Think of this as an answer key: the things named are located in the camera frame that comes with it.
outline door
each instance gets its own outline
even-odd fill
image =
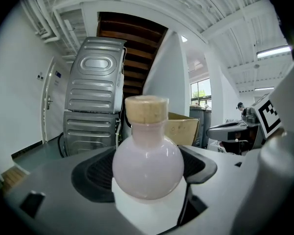
[[[58,137],[63,132],[63,114],[65,94],[70,72],[57,61],[50,70],[44,98],[44,129],[45,140]]]

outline white bottle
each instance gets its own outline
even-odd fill
[[[132,136],[117,149],[113,175],[127,194],[140,199],[158,199],[179,184],[184,171],[178,147],[165,137],[168,100],[156,96],[133,96],[125,100]]]

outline ceiling light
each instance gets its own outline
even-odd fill
[[[276,55],[276,54],[288,52],[288,51],[291,51],[291,50],[292,49],[291,49],[290,46],[284,45],[284,46],[280,46],[280,47],[277,47],[277,48],[272,48],[272,49],[267,49],[267,50],[260,51],[260,52],[257,53],[257,58]]]
[[[186,37],[183,37],[183,36],[182,36],[182,41],[183,41],[183,42],[186,42],[187,40],[188,40],[188,39],[187,39]]]
[[[262,90],[273,90],[274,87],[265,87],[265,88],[256,88],[255,91],[262,91]]]

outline cork stopper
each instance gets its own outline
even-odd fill
[[[157,96],[131,96],[125,99],[130,123],[160,123],[168,119],[168,99]]]

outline cardboard box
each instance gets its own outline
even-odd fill
[[[196,139],[199,120],[169,112],[165,135],[177,145],[192,145]]]

